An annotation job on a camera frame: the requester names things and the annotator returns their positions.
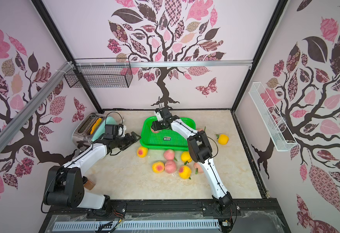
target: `wall decal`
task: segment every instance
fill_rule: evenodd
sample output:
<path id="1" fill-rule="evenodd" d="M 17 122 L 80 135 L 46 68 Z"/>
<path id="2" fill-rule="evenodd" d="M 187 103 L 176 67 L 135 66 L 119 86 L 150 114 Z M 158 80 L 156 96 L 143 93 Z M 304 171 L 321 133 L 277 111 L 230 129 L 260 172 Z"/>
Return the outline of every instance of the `wall decal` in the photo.
<path id="1" fill-rule="evenodd" d="M 212 28 L 217 23 L 218 13 L 215 7 L 209 12 L 213 5 L 212 0 L 151 0 L 151 1 L 118 1 L 118 3 L 130 9 L 119 9 L 112 14 L 109 21 L 110 29 L 115 39 L 109 40 L 108 48 L 114 53 L 127 50 L 124 53 L 130 61 L 190 61 L 190 60 L 220 60 L 225 53 L 214 52 L 211 54 L 200 54 L 200 49 L 206 52 L 216 51 L 223 40 L 212 41 L 217 36 L 219 28 Z M 182 8 L 191 5 L 188 15 L 181 18 Z M 114 21 L 121 19 L 126 24 L 118 24 Z M 135 23 L 145 21 L 144 26 L 135 26 Z M 186 78 L 192 80 L 192 76 L 200 76 L 210 70 L 202 67 L 153 67 L 148 69 L 132 69 L 133 74 L 138 73 L 138 79 L 145 78 L 147 82 L 155 81 L 162 91 L 154 105 L 163 103 L 175 104 L 179 101 L 173 100 L 166 88 L 164 79 L 171 80 Z M 216 91 L 216 87 L 210 84 L 203 88 L 203 94 Z"/>

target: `black wire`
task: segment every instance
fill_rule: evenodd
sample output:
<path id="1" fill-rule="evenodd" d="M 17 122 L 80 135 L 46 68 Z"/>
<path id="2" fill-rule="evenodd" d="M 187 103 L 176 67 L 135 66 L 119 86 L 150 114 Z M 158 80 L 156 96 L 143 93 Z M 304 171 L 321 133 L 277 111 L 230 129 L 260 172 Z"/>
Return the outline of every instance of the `black wire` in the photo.
<path id="1" fill-rule="evenodd" d="M 89 151 L 92 150 L 92 149 L 93 149 L 93 143 L 91 144 L 91 147 L 90 147 L 90 149 L 89 149 L 87 152 L 89 152 Z M 83 156 L 81 156 L 81 157 L 79 157 L 78 159 L 76 159 L 75 161 L 73 161 L 72 164 L 75 164 L 75 162 L 78 161 L 78 160 L 79 160 L 80 158 L 82 158 L 82 157 L 83 157 Z M 57 177 L 58 175 L 60 175 L 65 169 L 67 169 L 68 166 L 64 167 L 61 171 L 59 171 L 58 173 L 56 173 L 55 177 L 51 180 L 49 186 L 47 187 L 46 191 L 44 192 L 43 199 L 42 199 L 42 203 L 41 203 L 41 212 L 42 212 L 42 213 L 48 214 L 48 213 L 51 213 L 51 212 L 54 212 L 54 211 L 57 211 L 57 210 L 64 209 L 64 207 L 63 207 L 63 208 L 59 208 L 59 209 L 56 209 L 56 210 L 44 212 L 44 211 L 43 211 L 43 201 L 44 201 L 44 199 L 46 198 L 46 194 L 47 194 L 48 190 L 50 189 L 52 182 L 56 179 L 56 177 Z"/>

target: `pink wall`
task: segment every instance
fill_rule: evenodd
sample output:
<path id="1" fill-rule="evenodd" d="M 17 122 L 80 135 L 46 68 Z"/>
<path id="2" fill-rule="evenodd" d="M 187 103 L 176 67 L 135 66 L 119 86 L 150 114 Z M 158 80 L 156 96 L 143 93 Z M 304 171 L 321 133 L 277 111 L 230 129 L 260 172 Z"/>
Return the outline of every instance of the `pink wall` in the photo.
<path id="1" fill-rule="evenodd" d="M 340 1 L 290 1 L 252 82 L 299 143 L 276 151 L 245 93 L 238 120 L 270 196 L 292 232 L 340 232 Z"/>
<path id="2" fill-rule="evenodd" d="M 30 1 L 0 0 L 0 131 L 65 62 Z M 78 112 L 80 104 L 86 108 Z M 71 89 L 64 80 L 5 147 L 0 154 L 0 232 L 39 230 L 47 171 L 71 158 L 76 149 L 71 135 L 93 111 L 83 89 Z"/>

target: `pink peach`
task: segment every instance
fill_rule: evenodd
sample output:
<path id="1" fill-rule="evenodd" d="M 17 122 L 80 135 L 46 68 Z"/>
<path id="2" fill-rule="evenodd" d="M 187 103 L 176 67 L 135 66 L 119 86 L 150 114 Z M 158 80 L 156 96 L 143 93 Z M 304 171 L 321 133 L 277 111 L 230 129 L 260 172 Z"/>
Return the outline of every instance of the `pink peach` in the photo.
<path id="1" fill-rule="evenodd" d="M 173 173 L 176 171 L 176 163 L 173 160 L 168 160 L 165 163 L 165 171 L 169 174 Z"/>

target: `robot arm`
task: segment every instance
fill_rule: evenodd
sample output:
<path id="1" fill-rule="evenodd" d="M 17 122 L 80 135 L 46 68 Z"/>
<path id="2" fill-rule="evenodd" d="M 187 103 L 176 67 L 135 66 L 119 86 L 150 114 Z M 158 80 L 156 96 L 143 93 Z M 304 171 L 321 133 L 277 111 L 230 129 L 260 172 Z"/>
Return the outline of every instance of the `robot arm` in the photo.
<path id="1" fill-rule="evenodd" d="M 219 204 L 221 211 L 228 209 L 232 205 L 232 196 L 223 185 L 219 174 L 215 168 L 212 158 L 212 148 L 206 133 L 200 132 L 187 126 L 178 116 L 172 116 L 167 107 L 156 109 L 157 121 L 152 123 L 152 129 L 171 129 L 179 133 L 188 142 L 189 154 L 193 161 L 200 164 L 211 187 L 211 193 Z"/>

